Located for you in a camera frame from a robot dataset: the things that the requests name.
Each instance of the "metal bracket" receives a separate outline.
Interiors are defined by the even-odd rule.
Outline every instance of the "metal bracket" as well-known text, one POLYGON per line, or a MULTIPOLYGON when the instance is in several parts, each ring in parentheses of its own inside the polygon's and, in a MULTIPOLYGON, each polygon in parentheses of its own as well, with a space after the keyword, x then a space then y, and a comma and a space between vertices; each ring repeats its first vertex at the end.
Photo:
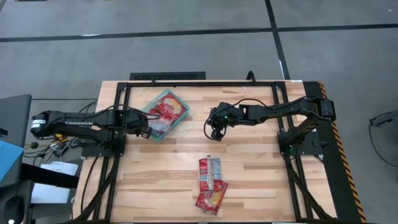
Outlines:
POLYGON ((328 144, 327 142, 320 142, 318 139, 318 133, 315 131, 312 131, 306 135, 303 147, 299 147, 298 149, 293 149, 293 147, 289 144, 288 134, 286 131, 278 132, 277 136, 280 153, 285 156, 322 155, 322 146, 328 144))
POLYGON ((128 86, 128 83, 118 83, 116 87, 116 92, 124 90, 128 86))
POLYGON ((104 146, 83 146, 81 156, 83 157, 117 157, 123 156, 124 145, 126 142, 126 135, 123 134, 120 137, 116 137, 112 148, 104 146))
POLYGON ((275 82, 275 85, 282 91, 286 90, 286 84, 285 82, 275 82))

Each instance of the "black metal frame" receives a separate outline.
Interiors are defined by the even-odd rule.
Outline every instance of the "black metal frame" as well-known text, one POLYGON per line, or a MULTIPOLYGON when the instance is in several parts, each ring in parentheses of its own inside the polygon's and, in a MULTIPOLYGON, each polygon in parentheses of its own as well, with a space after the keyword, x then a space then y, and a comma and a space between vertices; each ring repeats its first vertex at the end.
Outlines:
MULTIPOLYGON (((116 90, 116 96, 114 100, 114 104, 117 105, 121 102, 121 93, 122 91, 125 91, 124 94, 124 99, 123 99, 123 104, 127 105, 130 99, 130 92, 131 88, 133 87, 148 87, 148 86, 168 86, 168 87, 177 87, 177 86, 269 86, 272 88, 272 93, 274 97, 274 103, 279 104, 279 97, 277 94, 278 89, 282 92, 282 97, 284 102, 288 102, 289 99, 287 97, 287 91, 286 91, 286 86, 285 82, 265 82, 265 81, 257 81, 254 74, 252 71, 249 72, 247 78, 249 81, 242 81, 242 82, 155 82, 152 80, 151 82, 139 82, 139 83, 118 83, 117 85, 117 90, 116 90)), ((287 122, 289 124, 289 127, 293 127, 293 119, 291 116, 287 117, 287 122)), ((278 118, 278 125, 279 125, 279 131, 284 132, 284 124, 282 121, 282 118, 278 118)), ((307 190, 307 184, 305 181, 305 174, 303 170, 303 164, 300 155, 296 156, 296 165, 297 165, 297 171, 296 173, 293 169, 293 165, 290 160, 289 155, 284 155, 284 160, 287 168, 287 174, 288 174, 288 181, 289 181, 289 186, 290 186, 290 193, 292 196, 292 204, 293 204, 293 209, 294 209, 294 214, 295 214, 295 219, 297 221, 306 221, 306 222, 320 222, 321 220, 316 220, 313 219, 313 213, 312 209, 316 210, 322 210, 319 206, 317 207, 317 203, 315 199, 311 196, 310 192, 307 190), (297 198, 297 191, 295 186, 298 186, 299 189, 303 192, 304 195, 304 202, 305 202, 305 211, 307 214, 306 218, 302 218, 301 212, 300 212, 300 206, 299 206, 299 201, 297 198)), ((106 173, 108 170, 108 164, 109 164, 109 157, 105 157, 103 160, 103 165, 101 169, 101 176, 99 179, 99 186, 98 186, 98 192, 103 192, 105 189, 110 185, 109 188, 109 194, 108 194, 108 201, 106 202, 106 213, 104 219, 98 219, 98 215, 100 212, 100 206, 101 206, 101 198, 99 198, 98 203, 96 203, 96 206, 94 208, 94 216, 93 220, 90 222, 93 223, 107 223, 110 222, 111 218, 111 210, 113 206, 113 198, 114 198, 114 189, 116 186, 116 175, 118 171, 118 165, 119 165, 119 156, 114 158, 114 164, 110 170, 110 173, 114 175, 114 178, 111 180, 111 182, 106 182, 106 180, 109 178, 106 177, 106 173)), ((322 216, 321 218, 331 218, 328 215, 322 216)))

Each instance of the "orange and black hazard tape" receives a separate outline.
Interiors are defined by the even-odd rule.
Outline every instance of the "orange and black hazard tape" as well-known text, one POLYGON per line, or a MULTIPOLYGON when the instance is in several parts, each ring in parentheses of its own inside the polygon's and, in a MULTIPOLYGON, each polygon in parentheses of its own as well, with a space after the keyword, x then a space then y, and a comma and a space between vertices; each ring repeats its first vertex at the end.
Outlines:
MULTIPOLYGON (((325 87, 323 86, 322 82, 319 82, 319 87, 321 88, 322 97, 324 99, 327 99, 325 87)), ((365 217, 365 214, 363 212, 361 201, 359 201, 358 191, 356 190, 356 187, 355 187, 355 184, 354 184, 354 180, 353 180, 353 175, 351 173, 351 170, 349 169, 346 153, 344 152, 343 143, 341 143, 341 139, 340 139, 340 135, 338 134, 336 123, 332 122, 331 123, 331 127, 333 128, 333 132, 335 134, 338 150, 340 152, 341 159, 343 160, 343 165, 345 167, 345 171, 346 171, 346 174, 347 174, 349 186, 351 187, 351 190, 353 192, 353 197, 355 199, 355 204, 356 204, 356 206, 358 208, 359 216, 361 217, 361 221, 363 223, 366 223, 366 217, 365 217)))

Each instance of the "wooden table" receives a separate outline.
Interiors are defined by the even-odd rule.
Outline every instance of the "wooden table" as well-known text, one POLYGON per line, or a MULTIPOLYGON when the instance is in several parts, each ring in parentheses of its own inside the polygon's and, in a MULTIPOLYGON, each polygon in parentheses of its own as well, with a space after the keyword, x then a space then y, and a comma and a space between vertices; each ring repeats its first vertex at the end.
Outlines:
MULTIPOLYGON (((97 111, 113 105, 118 82, 103 82, 97 111)), ((306 95, 302 82, 285 82, 289 101, 306 95)), ((277 120, 249 127, 229 128, 221 142, 203 134, 203 122, 219 102, 255 98, 273 105, 268 86, 133 87, 129 106, 141 109, 164 89, 171 89, 190 106, 189 116, 161 142, 128 136, 120 159, 112 222, 255 222, 294 221, 284 160, 279 153, 277 120), (195 206, 199 194, 198 160, 212 155, 221 159, 223 180, 229 183, 217 216, 195 206)), ((245 104, 256 102, 245 101, 245 104)), ((293 116, 295 126, 305 117, 293 116)), ((84 207, 98 187, 102 159, 88 181, 84 207)), ((309 191, 331 216, 336 216, 325 166, 314 156, 302 156, 309 191)), ((93 158, 83 163, 73 214, 80 214, 81 196, 93 158)), ((300 208, 305 209, 302 195, 300 208)), ((104 216, 104 194, 99 217, 104 216)))

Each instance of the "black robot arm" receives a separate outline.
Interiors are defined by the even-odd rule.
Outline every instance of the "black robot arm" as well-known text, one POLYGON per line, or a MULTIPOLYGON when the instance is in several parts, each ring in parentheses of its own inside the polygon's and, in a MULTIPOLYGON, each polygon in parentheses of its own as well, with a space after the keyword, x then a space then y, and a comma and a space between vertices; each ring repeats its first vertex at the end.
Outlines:
POLYGON ((254 126, 267 119, 289 115, 304 115, 307 119, 298 127, 288 131, 290 144, 302 144, 305 135, 312 131, 320 121, 334 121, 335 107, 331 100, 318 97, 302 97, 295 101, 280 105, 235 105, 221 102, 211 109, 206 124, 213 129, 210 139, 220 141, 227 127, 236 125, 254 126))
POLYGON ((32 117, 30 132, 39 139, 54 134, 64 134, 92 139, 99 144, 111 144, 116 133, 135 134, 149 138, 152 129, 148 127, 147 115, 134 108, 106 109, 97 113, 44 111, 32 117), (84 126, 96 126, 99 129, 84 126))

